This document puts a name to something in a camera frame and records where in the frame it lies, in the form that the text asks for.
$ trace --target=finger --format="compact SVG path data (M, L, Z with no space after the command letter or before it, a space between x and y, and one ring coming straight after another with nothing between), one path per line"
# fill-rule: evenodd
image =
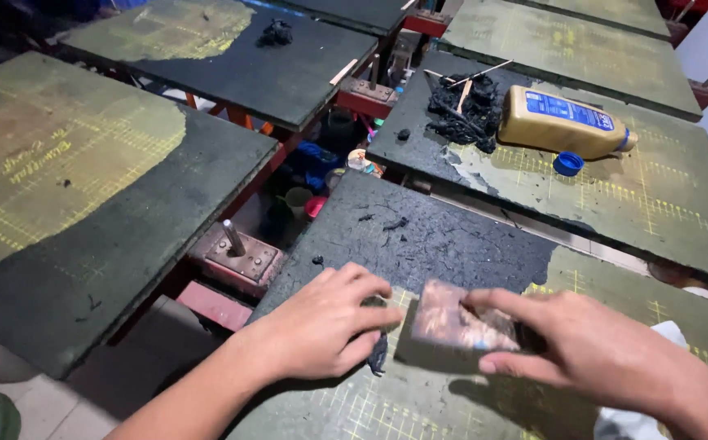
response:
M354 318L352 334L393 326L403 320L403 312L397 307L361 307Z
M373 352L373 348L376 346L380 337L381 332L379 330L369 331L359 335L357 339L343 347L338 357L338 370L335 371L336 375L342 376L347 371L357 366L357 364L367 359L370 353Z
M366 275L369 272L366 268L353 262L346 263L341 269L332 276L329 281L331 284L345 286L360 276Z
M497 308L517 321L523 321L540 330L542 327L541 304L506 289L474 289L463 299L466 305Z
M373 295L391 298L392 287L386 279L373 275L372 273L366 273L345 288L345 295L359 305L363 299L372 297Z
M542 356L517 355L516 353L490 353L479 359L479 370L483 374L506 374L527 377L555 387L571 385L561 368Z
M308 283L309 286L311 285L318 285L318 284L324 284L327 283L330 278L332 278L332 275L335 275L338 271L335 270L335 268L325 268L319 275L316 275L316 278L311 279L310 283Z

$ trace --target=gold plastic bottle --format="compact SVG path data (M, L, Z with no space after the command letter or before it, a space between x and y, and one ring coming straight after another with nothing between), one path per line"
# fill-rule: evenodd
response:
M504 97L498 140L596 159L630 151L639 139L594 106L513 85Z

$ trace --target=wooden stick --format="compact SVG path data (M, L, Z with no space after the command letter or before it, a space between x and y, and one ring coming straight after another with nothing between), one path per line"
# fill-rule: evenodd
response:
M465 82L465 87L463 88L463 95L460 96L460 103L457 104L457 113L459 114L463 114L463 101L465 101L465 98L468 93L471 92L471 84L473 84L471 80Z
M511 63L512 61L514 61L514 60L513 60L513 59L510 59L510 60L506 61L505 63L501 63L501 64L499 64L499 65L497 65L497 66L495 66L495 67L490 67L489 69L485 70L484 72L479 72L479 73L476 74L476 75L471 75L471 76L469 76L469 77L467 77L467 78L465 78L465 79L461 79L461 80L457 81L456 83L454 83L454 84L452 84L452 85L449 85L449 87L454 87L454 86L460 84L461 82L470 81L470 80L472 80L472 79L474 79L474 78L476 78L476 77L480 77L481 75L484 75L484 74L488 73L488 72L491 71L491 70L496 70L498 67L503 67L503 66L507 65L508 63Z
M453 80L452 78L447 77L446 75L441 75L441 74L439 74L439 73L437 73L437 72L434 72L434 71L432 71L432 70L424 69L424 72L425 72L426 74L436 75L437 77L445 77L447 81L449 81L449 82L454 82L454 80Z
M408 3L406 3L405 5L403 5L403 7L401 7L400 10L401 10L401 11L405 11L406 9L408 9L408 7L409 7L410 5L413 5L414 2L416 2L416 1L417 1L417 0L408 0Z
M349 70L351 70L352 67L354 67L354 64L356 64L357 61L359 61L357 58L352 59L351 62L346 65L346 67L343 67L343 68L341 69L341 71L338 72L338 74L335 75L335 76L330 80L330 84L331 84L331 85L338 85L338 83L339 83L340 80L343 78L343 76L345 76L346 74L349 73Z

